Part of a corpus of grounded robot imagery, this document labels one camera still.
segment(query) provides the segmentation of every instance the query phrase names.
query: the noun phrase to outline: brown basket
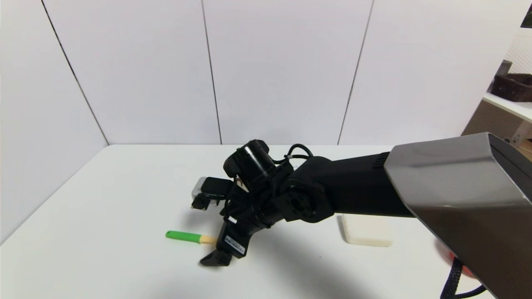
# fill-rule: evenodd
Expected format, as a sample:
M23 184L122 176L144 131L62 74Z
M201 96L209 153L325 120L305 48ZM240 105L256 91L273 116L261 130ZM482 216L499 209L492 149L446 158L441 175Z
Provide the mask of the brown basket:
M495 76L492 94L512 102L532 102L532 74Z

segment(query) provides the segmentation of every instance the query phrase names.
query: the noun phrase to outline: green marker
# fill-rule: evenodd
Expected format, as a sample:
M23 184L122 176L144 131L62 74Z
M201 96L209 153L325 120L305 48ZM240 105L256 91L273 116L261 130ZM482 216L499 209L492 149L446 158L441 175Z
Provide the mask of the green marker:
M213 237L203 236L203 235L198 235L198 234L191 234L189 232L175 231L175 230L167 231L166 238L195 242L198 244L215 244L216 243L216 238L213 238Z

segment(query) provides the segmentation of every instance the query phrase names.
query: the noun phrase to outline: black robotic arm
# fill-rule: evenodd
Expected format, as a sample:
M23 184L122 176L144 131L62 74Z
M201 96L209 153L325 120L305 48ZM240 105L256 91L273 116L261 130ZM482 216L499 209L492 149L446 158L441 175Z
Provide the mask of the black robotic arm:
M294 147L308 156L292 156ZM302 145L280 161L268 152L252 140L223 165L233 180L198 182L194 208L225 204L216 250L201 264L244 257L251 236L282 219L417 217L494 295L532 298L532 163L502 140L476 134L338 161L312 156ZM307 160L294 170L291 157Z

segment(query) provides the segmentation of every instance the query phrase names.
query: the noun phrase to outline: barcode label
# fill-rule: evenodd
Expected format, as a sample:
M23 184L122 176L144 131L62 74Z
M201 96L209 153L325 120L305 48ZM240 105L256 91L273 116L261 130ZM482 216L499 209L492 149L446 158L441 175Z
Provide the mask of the barcode label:
M238 252L244 254L246 252L246 248L244 248L242 245L238 244L235 240L233 240L231 237L226 236L226 243L231 245L234 249L236 249Z

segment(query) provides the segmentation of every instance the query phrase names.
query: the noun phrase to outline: white sponge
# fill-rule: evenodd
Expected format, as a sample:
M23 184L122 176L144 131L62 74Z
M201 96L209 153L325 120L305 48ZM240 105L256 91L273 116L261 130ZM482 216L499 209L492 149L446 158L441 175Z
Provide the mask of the white sponge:
M389 247L392 245L392 234L382 216L343 214L342 227L348 243Z

